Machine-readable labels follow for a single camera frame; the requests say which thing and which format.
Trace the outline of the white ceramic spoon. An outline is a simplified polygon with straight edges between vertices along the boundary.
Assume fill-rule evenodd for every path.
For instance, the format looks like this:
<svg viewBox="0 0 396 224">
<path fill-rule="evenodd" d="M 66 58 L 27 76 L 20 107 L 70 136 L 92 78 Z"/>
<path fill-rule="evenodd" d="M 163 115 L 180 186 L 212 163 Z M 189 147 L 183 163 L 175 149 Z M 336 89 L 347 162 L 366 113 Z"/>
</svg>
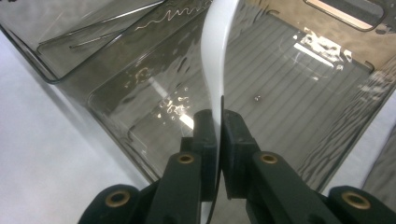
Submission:
<svg viewBox="0 0 396 224">
<path fill-rule="evenodd" d="M 210 96 L 212 118 L 219 153 L 224 69 L 227 44 L 239 0 L 213 0 L 206 15 L 201 37 L 201 60 Z"/>
</svg>

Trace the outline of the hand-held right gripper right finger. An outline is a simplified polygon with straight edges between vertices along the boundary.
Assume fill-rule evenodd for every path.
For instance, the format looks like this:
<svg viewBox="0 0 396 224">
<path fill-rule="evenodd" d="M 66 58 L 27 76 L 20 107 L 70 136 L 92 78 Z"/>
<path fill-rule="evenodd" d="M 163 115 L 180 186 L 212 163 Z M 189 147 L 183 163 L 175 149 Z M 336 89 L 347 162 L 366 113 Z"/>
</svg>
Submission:
<svg viewBox="0 0 396 224">
<path fill-rule="evenodd" d="M 222 119 L 221 170 L 227 197 L 246 201 L 251 224 L 341 224 L 281 156 L 260 150 L 231 110 Z"/>
</svg>

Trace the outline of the grey transparent plastic basket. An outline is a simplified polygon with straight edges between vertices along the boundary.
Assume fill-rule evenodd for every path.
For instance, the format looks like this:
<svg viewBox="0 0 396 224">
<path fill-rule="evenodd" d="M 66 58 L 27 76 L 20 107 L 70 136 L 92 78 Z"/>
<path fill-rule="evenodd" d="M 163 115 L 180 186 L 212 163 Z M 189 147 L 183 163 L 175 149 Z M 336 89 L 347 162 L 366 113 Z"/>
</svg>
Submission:
<svg viewBox="0 0 396 224">
<path fill-rule="evenodd" d="M 0 0 L 0 30 L 49 83 L 131 29 L 182 20 L 212 0 Z"/>
<path fill-rule="evenodd" d="M 396 213 L 396 124 L 365 179 L 362 189 Z"/>
<path fill-rule="evenodd" d="M 167 0 L 142 19 L 90 35 L 93 54 L 64 81 L 149 180 L 209 108 L 200 44 L 210 0 Z M 225 62 L 225 106 L 264 150 L 281 154 L 313 188 L 349 151 L 394 85 L 396 0 L 357 29 L 340 0 L 241 0 Z"/>
</svg>

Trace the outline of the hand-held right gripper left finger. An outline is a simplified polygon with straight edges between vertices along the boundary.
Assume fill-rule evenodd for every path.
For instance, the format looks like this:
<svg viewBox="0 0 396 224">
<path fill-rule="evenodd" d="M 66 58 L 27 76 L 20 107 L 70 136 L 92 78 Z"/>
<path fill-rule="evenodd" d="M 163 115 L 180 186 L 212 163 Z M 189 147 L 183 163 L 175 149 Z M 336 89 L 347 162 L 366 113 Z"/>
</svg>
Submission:
<svg viewBox="0 0 396 224">
<path fill-rule="evenodd" d="M 200 224 L 203 202 L 216 196 L 218 143 L 212 111 L 193 115 L 191 137 L 181 139 L 159 181 L 146 224 Z"/>
</svg>

